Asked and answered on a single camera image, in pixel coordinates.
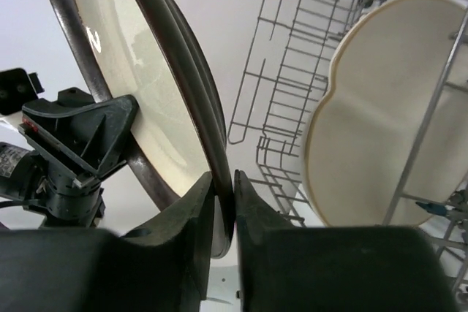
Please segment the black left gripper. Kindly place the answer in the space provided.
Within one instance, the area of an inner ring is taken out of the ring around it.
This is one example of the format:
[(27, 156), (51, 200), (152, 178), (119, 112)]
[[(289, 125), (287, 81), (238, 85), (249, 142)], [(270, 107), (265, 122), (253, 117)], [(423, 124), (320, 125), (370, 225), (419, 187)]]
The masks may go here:
[[(15, 126), (30, 148), (1, 143), (3, 208), (44, 227), (96, 227), (102, 181), (121, 166), (137, 115), (131, 95), (96, 103), (79, 88), (24, 104)], [(123, 237), (103, 229), (1, 232), (3, 311), (198, 311), (206, 298), (214, 191), (203, 174), (177, 202)]]

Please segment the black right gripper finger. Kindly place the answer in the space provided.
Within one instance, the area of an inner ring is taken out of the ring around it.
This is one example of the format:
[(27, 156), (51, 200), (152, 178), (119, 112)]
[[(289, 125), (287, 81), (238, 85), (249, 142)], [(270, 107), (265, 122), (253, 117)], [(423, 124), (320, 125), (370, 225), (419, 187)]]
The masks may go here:
[(244, 311), (456, 311), (422, 232), (296, 227), (234, 176)]

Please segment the cream divided plate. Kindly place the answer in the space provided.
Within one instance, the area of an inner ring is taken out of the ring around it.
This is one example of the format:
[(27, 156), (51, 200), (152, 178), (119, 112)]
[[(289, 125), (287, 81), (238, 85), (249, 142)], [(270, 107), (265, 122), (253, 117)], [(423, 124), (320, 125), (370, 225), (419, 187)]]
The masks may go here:
[[(393, 0), (364, 15), (340, 42), (328, 90), (302, 137), (302, 185), (328, 227), (381, 224), (466, 9), (454, 0)], [(462, 46), (392, 222), (429, 214), (467, 175), (467, 47)]]

